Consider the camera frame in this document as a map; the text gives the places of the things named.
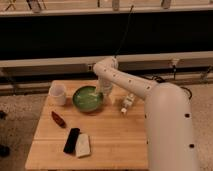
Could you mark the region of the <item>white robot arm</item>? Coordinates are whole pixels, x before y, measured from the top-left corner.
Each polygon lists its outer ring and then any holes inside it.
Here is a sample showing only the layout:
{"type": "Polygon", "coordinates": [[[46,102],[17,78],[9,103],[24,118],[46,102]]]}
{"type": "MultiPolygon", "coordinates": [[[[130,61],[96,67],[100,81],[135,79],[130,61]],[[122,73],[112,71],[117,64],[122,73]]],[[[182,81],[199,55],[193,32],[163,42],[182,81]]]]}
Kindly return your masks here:
{"type": "Polygon", "coordinates": [[[200,171],[190,101],[182,88],[118,70],[114,57],[97,62],[100,90],[114,83],[144,100],[149,171],[200,171]]]}

